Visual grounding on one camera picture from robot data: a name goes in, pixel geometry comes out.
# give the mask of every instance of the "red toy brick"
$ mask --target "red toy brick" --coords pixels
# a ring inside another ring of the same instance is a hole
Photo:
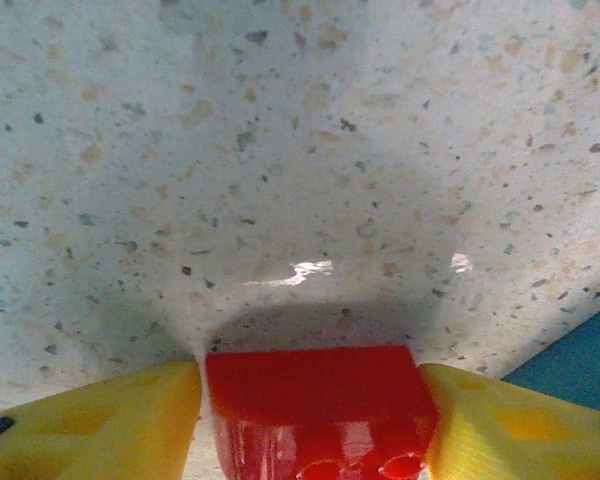
[[[406,347],[211,354],[227,478],[417,478],[437,423]]]

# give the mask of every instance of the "yellow plastic piece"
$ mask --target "yellow plastic piece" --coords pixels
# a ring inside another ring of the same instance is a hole
[[[600,480],[600,412],[448,367],[418,367],[440,423],[433,480]]]
[[[0,480],[180,480],[200,407],[195,362],[0,412]]]

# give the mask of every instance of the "blue-green object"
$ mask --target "blue-green object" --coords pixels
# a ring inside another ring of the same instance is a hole
[[[600,313],[503,380],[600,410]]]

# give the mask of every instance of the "speck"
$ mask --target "speck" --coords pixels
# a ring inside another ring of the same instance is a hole
[[[238,143],[238,150],[241,152],[244,152],[245,148],[249,145],[255,145],[257,142],[256,136],[251,132],[239,133],[236,137],[236,141]]]
[[[538,288],[541,287],[542,285],[544,285],[545,283],[547,283],[548,280],[546,278],[543,278],[541,280],[535,281],[531,284],[531,288]]]
[[[78,218],[80,219],[80,224],[84,225],[85,227],[92,227],[96,224],[96,222],[93,221],[93,218],[91,218],[91,215],[88,213],[81,213],[80,217]]]
[[[267,32],[266,30],[256,30],[247,33],[244,37],[251,43],[255,43],[256,45],[261,46],[267,39],[268,35],[269,32]]]
[[[591,145],[591,148],[589,148],[589,151],[591,153],[598,153],[598,152],[600,152],[600,143],[594,143],[593,145]]]
[[[118,245],[122,245],[127,253],[135,252],[138,249],[138,244],[133,240],[130,242],[116,242]]]
[[[340,119],[340,129],[341,130],[349,130],[351,133],[353,133],[356,130],[358,130],[358,127],[357,127],[357,125],[348,121],[346,118],[341,118]]]
[[[378,228],[375,226],[375,222],[372,218],[356,226],[356,235],[358,235],[360,238],[364,238],[365,240],[375,237],[377,233]]]

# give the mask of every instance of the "dark speck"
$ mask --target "dark speck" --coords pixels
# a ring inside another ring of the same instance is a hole
[[[256,30],[255,32],[249,32],[244,37],[251,43],[255,43],[260,46],[267,39],[269,33],[266,30]]]
[[[598,153],[598,152],[600,152],[600,143],[594,143],[593,145],[591,145],[591,148],[589,148],[589,151],[591,153]]]
[[[351,123],[345,118],[340,119],[340,128],[342,130],[349,130],[350,132],[355,132],[358,129],[357,125]]]
[[[541,287],[542,285],[544,285],[545,283],[547,283],[548,280],[546,278],[543,278],[542,280],[538,280],[536,282],[533,282],[531,284],[531,288],[538,288]]]

